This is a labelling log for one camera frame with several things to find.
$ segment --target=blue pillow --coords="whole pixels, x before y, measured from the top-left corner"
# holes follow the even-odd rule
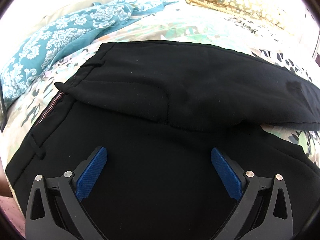
[[[162,0],[115,0],[67,14],[41,28],[19,47],[1,72],[6,109],[33,80],[58,60],[90,45],[97,37],[121,29],[146,15],[163,10]]]

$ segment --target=pink fabric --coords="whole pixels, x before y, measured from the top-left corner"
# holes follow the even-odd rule
[[[12,225],[25,238],[25,219],[15,200],[10,197],[0,196],[0,207],[2,208]]]

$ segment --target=bed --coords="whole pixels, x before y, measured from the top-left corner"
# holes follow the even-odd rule
[[[311,57],[306,56],[306,51],[295,38],[284,30],[259,25],[221,11],[192,6],[184,0],[168,3],[160,11],[149,11],[132,19],[129,25],[102,35],[50,65],[12,103],[8,110],[8,122],[0,134],[0,157],[4,169],[30,128],[42,121],[48,104],[52,103],[53,98],[59,98],[54,83],[68,80],[104,42],[167,40],[216,45],[284,67],[320,88],[320,68]],[[267,124],[261,126],[266,132],[300,145],[309,160],[320,168],[319,131]]]

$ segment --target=blue gripper pad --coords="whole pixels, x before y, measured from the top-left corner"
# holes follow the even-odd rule
[[[81,174],[76,184],[76,197],[79,201],[89,196],[104,165],[107,162],[107,150],[101,147],[87,168]]]
[[[211,151],[211,162],[229,196],[239,201],[242,196],[241,181],[217,148]]]

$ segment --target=silver screw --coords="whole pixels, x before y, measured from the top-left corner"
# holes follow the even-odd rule
[[[71,177],[71,176],[72,176],[72,171],[66,171],[66,172],[64,173],[64,176],[65,176],[66,178]]]
[[[283,180],[283,177],[282,177],[282,175],[280,175],[280,174],[277,174],[277,175],[276,175],[276,178],[277,178],[278,180]]]
[[[42,179],[42,175],[40,175],[40,174],[35,177],[35,180],[36,180],[36,181],[39,181],[39,180],[41,180],[41,179]]]
[[[249,177],[252,178],[254,176],[254,173],[252,171],[246,171],[245,174]]]

